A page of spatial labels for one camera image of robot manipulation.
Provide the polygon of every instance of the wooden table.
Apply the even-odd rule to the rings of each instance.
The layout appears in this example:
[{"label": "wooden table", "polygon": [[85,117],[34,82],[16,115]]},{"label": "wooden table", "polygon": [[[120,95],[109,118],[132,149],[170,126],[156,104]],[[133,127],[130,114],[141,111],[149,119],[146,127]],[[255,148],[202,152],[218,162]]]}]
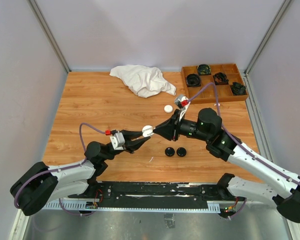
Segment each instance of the wooden table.
[{"label": "wooden table", "polygon": [[[180,72],[165,72],[164,78],[184,94]],[[79,138],[79,125],[89,123],[100,130],[140,131],[145,125],[156,126],[171,114],[164,106],[174,105],[175,96],[161,92],[142,98],[134,95],[122,81],[108,72],[71,72],[68,75],[56,113],[52,131],[43,157],[47,165],[69,164],[84,158]],[[197,121],[202,108],[214,108],[213,103],[193,104],[186,119]],[[257,151],[254,132],[246,104],[226,102],[220,106],[223,123],[235,136]],[[83,139],[109,143],[108,136],[83,127]],[[165,155],[165,149],[184,147],[185,157]],[[101,181],[153,181],[216,183],[224,173],[232,173],[250,181],[259,181],[246,170],[215,158],[206,150],[205,142],[180,136],[177,142],[153,135],[134,154],[123,152],[98,178]]]}]

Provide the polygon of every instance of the wooden tray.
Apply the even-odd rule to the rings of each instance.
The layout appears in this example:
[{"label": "wooden tray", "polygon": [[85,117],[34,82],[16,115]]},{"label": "wooden tray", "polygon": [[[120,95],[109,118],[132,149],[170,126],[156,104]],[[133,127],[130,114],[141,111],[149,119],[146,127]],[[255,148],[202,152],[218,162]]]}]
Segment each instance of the wooden tray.
[{"label": "wooden tray", "polygon": [[[188,98],[194,96],[203,86],[208,83],[213,83],[213,75],[216,73],[224,73],[229,79],[229,84],[227,85],[217,85],[216,90],[218,93],[219,102],[236,102],[245,101],[248,98],[248,93],[245,91],[245,95],[235,96],[233,95],[230,86],[233,82],[241,83],[244,85],[244,81],[241,78],[238,67],[234,63],[229,64],[209,64],[211,67],[211,75],[200,76],[201,86],[198,87],[188,87],[186,83],[186,78],[189,74],[198,74],[197,66],[184,66],[181,69],[182,82],[184,85],[185,95]],[[213,86],[209,86],[203,93],[197,96],[191,103],[192,104],[204,104],[204,103],[214,103],[215,93]]]}]

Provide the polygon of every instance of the red connector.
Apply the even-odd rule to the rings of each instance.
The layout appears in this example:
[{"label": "red connector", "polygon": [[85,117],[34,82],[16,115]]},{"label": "red connector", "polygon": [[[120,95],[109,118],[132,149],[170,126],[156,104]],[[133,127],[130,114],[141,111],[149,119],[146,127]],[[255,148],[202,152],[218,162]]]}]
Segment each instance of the red connector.
[{"label": "red connector", "polygon": [[105,130],[105,135],[107,136],[111,135],[111,130]]},{"label": "red connector", "polygon": [[189,103],[188,100],[183,100],[181,102],[181,106],[184,107],[184,106],[188,105],[188,103]]}]

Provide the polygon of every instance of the wall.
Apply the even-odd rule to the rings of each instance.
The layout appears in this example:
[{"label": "wall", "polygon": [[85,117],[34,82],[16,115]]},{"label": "wall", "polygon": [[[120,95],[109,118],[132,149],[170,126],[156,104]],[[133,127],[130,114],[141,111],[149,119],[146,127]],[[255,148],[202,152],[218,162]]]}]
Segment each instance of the wall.
[{"label": "wall", "polygon": [[250,77],[274,161],[300,174],[300,0],[292,3]]},{"label": "wall", "polygon": [[0,0],[0,240],[17,210],[10,187],[40,161],[66,73],[25,0]]},{"label": "wall", "polygon": [[283,0],[37,0],[72,70],[245,69]]}]

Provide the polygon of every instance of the white bottle cap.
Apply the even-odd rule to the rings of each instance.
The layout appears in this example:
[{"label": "white bottle cap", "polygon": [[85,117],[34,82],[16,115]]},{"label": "white bottle cap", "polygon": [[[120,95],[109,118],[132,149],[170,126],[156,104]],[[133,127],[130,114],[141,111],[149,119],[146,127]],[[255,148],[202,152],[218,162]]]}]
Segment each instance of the white bottle cap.
[{"label": "white bottle cap", "polygon": [[144,126],[142,128],[142,135],[146,138],[146,137],[150,137],[154,134],[154,128],[150,125]]},{"label": "white bottle cap", "polygon": [[173,110],[174,110],[174,108],[173,108],[171,105],[165,105],[165,106],[164,106],[164,111],[165,111],[167,114],[172,113]]}]

